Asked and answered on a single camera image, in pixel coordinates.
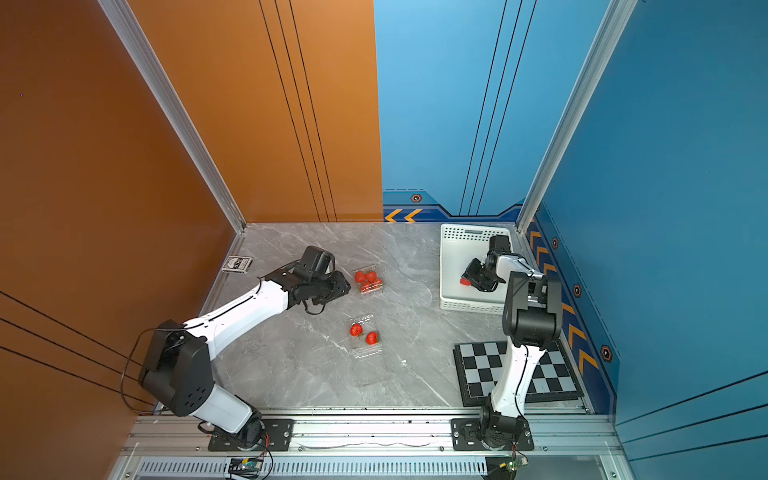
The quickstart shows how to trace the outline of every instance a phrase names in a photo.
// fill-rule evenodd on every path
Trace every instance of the blue wall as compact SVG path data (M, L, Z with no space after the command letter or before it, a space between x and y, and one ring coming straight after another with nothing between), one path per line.
M498 215L519 203L608 0L508 0L506 9L503 0L374 5L385 191L424 190L453 215Z
M765 476L765 439L707 446L767 434L768 408L707 420L767 403L768 376L665 407L768 369L766 18L638 2L543 203L621 360L640 480Z

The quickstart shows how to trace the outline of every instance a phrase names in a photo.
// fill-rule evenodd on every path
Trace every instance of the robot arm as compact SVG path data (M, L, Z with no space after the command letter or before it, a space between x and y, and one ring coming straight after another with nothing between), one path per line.
M513 253L509 238L491 237L485 263L474 259L462 278L481 291L508 283L502 314L507 355L502 377L482 409L479 437L489 449L517 443L527 428L525 395L546 347L562 330L561 284Z
M152 337L139 384L175 415L192 415L214 425L243 449L260 440L261 414L216 385L210 361L259 323L307 300L322 305L349 292L330 252L307 247L300 260L274 270L258 286L184 325L167 321Z

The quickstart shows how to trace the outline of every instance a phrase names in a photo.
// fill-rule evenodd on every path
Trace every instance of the orange wall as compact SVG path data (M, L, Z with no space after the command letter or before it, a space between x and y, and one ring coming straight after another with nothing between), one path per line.
M381 221L372 0L129 3L247 221Z
M98 3L4 2L0 65L0 290L122 353L196 316L233 231ZM0 318L123 369L3 296ZM118 388L2 321L0 346ZM105 477L135 419L120 396L3 349L0 365L0 476Z

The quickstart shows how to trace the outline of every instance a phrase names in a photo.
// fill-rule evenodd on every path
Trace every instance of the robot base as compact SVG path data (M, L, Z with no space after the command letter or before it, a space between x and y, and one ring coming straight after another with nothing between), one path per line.
M523 419L519 429L520 434L515 448L520 452L530 452L534 449L531 427ZM453 434L453 449L458 452L510 452L512 450L511 438L503 439L503 437L496 437L494 439L496 442L493 442L493 445L489 445L486 442L489 439L481 438L480 419L452 419L451 433Z
M210 452L261 452L264 450L265 434L270 436L269 449L271 452L287 452L293 433L292 419L261 419L263 429L258 438L258 443L249 446L236 436L216 427L210 434L208 450Z

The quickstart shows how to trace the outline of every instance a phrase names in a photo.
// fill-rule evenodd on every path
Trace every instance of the black mounting plate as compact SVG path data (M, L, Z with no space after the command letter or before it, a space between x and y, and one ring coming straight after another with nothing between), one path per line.
M480 419L451 419L451 434L453 435L453 449L458 452L511 452L511 442L499 450L491 450L483 445L480 439ZM533 436L528 422L523 427L516 449L520 452L533 450Z
M264 428L270 434L270 452L287 452L290 438L293 434L293 419L262 419ZM211 435L208 443L210 452L242 452L232 442L222 435ZM256 447L253 452L261 452L262 447Z

